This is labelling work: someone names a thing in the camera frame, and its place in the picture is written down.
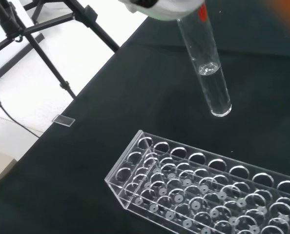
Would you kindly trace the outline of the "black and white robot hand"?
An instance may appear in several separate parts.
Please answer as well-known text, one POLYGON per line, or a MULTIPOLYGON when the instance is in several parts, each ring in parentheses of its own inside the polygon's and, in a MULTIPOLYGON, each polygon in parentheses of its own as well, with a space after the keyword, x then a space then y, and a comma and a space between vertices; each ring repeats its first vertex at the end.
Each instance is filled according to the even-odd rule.
POLYGON ((120 0, 131 13, 140 12, 150 18, 171 21, 197 10, 204 0, 120 0))

